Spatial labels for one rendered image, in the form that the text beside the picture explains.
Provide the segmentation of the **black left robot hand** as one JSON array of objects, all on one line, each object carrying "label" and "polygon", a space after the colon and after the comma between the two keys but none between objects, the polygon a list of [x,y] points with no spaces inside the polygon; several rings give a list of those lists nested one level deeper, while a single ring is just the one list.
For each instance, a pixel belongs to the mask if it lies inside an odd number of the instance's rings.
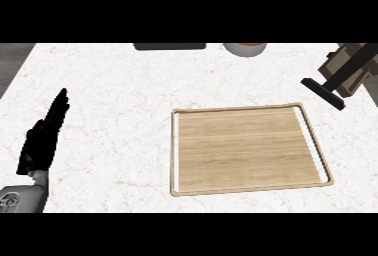
[{"label": "black left robot hand", "polygon": [[66,89],[61,89],[51,102],[45,117],[36,121],[26,131],[16,169],[17,175],[26,175],[35,170],[48,170],[67,109]]}]

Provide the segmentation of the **pale wooden tray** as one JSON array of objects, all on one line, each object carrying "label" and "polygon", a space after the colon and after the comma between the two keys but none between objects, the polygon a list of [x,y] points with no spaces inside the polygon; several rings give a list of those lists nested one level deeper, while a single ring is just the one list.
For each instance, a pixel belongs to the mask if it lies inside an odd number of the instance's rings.
[{"label": "pale wooden tray", "polygon": [[332,184],[333,177],[299,103],[172,111],[172,196]]}]

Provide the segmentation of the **brown tiered basket stand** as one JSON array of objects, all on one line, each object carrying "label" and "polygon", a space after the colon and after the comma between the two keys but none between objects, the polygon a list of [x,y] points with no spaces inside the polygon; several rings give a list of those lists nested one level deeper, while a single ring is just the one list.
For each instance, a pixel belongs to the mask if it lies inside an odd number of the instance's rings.
[{"label": "brown tiered basket stand", "polygon": [[311,78],[304,78],[301,84],[342,110],[343,98],[352,95],[364,79],[378,75],[378,43],[342,43],[326,58],[318,67],[324,83],[318,84]]}]

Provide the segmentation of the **dark flat rectangular object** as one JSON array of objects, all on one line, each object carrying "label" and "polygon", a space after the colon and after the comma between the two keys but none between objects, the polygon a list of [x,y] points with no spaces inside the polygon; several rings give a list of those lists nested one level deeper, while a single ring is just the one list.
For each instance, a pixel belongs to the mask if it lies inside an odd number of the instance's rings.
[{"label": "dark flat rectangular object", "polygon": [[202,50],[206,43],[132,43],[135,50]]}]

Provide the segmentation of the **grey round bowl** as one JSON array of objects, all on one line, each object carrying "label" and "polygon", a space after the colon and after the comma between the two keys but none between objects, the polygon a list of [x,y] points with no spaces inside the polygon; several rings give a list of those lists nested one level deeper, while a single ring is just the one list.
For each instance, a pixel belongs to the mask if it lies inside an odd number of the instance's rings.
[{"label": "grey round bowl", "polygon": [[265,49],[265,43],[224,43],[225,50],[239,57],[255,57]]}]

